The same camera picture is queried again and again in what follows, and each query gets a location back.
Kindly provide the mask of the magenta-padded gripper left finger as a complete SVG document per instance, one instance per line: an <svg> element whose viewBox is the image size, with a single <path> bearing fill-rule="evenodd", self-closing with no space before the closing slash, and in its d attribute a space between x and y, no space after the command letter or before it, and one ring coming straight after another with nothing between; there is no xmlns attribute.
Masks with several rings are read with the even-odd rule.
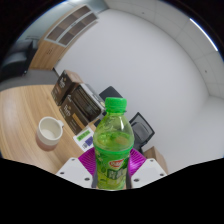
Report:
<svg viewBox="0 0 224 224"><path fill-rule="evenodd" d="M96 188L97 171L94 149L87 150L78 158L70 158L56 175L84 188Z"/></svg>

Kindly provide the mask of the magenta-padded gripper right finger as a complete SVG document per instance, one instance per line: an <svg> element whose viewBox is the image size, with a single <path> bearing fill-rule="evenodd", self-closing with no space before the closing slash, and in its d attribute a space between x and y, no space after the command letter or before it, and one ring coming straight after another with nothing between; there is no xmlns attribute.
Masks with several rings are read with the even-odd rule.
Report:
<svg viewBox="0 0 224 224"><path fill-rule="evenodd" d="M141 188L166 176L166 172L154 158L146 159L135 149L130 151L127 168L128 189Z"/></svg>

